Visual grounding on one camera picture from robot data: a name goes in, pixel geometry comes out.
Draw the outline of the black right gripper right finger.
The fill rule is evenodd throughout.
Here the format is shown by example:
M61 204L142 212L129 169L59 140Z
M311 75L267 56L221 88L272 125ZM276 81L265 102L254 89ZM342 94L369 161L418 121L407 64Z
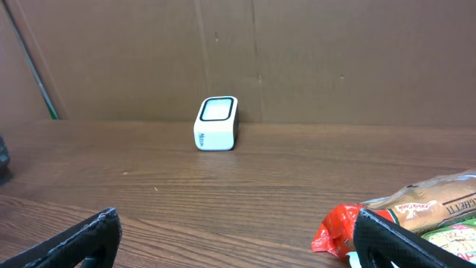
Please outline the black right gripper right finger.
M353 242L362 267L475 268L378 214L361 209Z

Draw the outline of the teal tissue wipes pack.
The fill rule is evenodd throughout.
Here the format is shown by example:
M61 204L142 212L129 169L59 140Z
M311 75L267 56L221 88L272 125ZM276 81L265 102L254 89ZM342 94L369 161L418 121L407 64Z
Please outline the teal tissue wipes pack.
M348 252L349 264L351 268L361 268L360 260L357 252Z

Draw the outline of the green tea packet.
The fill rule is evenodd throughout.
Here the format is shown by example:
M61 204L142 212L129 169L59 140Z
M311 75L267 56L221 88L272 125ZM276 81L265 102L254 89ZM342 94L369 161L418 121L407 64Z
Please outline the green tea packet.
M424 234L422 238L465 261L475 264L475 219L436 229Z

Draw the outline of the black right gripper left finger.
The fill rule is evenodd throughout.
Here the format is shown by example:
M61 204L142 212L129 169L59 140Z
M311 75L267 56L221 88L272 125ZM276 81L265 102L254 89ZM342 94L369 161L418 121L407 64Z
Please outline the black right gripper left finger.
M106 208L6 261L1 268L111 268L122 237L115 208Z

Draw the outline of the red spaghetti packet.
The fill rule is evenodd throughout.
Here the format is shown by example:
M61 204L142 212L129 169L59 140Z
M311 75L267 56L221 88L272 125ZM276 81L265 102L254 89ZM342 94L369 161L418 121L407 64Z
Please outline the red spaghetti packet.
M363 208L418 235L468 220L475 217L475 171L436 176L389 197L337 205L322 220L312 251L338 258L353 251L356 219Z

